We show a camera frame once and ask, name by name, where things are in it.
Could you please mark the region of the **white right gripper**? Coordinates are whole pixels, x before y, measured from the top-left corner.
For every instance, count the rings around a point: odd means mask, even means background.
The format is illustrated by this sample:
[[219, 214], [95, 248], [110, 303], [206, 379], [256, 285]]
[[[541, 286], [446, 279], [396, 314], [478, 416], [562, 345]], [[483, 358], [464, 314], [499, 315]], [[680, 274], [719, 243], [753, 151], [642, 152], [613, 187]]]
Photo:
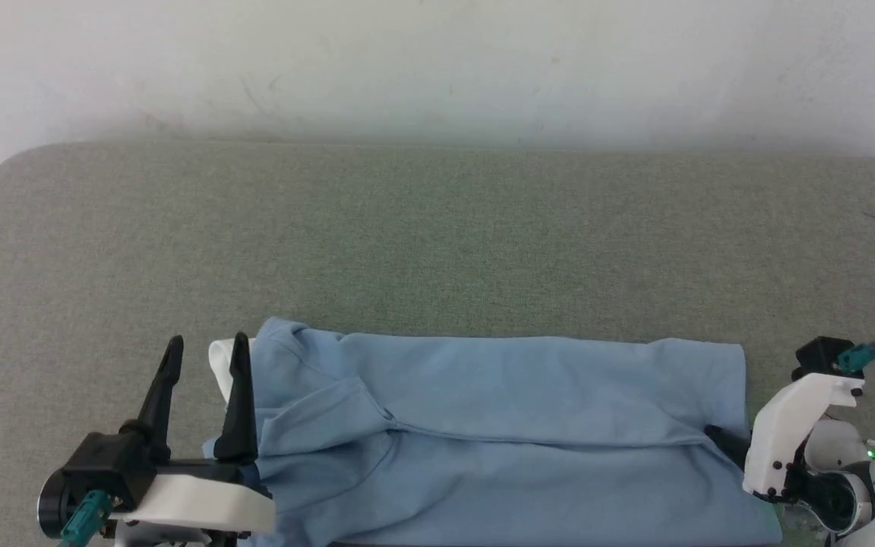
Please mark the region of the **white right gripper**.
[[851, 423], [826, 418], [830, 407], [854, 407], [864, 377], [810, 373], [783, 387], [757, 413], [751, 439], [708, 425], [705, 436], [740, 470], [744, 491], [770, 503], [795, 503], [812, 478], [865, 460]]

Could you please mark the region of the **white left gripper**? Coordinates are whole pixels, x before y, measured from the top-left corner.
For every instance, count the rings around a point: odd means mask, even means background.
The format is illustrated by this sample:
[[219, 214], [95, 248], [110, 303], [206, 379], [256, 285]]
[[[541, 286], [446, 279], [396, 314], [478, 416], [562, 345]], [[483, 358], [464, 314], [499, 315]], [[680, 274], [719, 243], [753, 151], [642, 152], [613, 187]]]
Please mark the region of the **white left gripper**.
[[[184, 340], [168, 340], [137, 420], [145, 426], [150, 456], [168, 461], [172, 392], [183, 366]], [[236, 546], [276, 527], [276, 504], [258, 475], [256, 405], [251, 340], [238, 332], [213, 343], [213, 374], [226, 402], [214, 457], [174, 460], [142, 470], [118, 494], [115, 546]]]

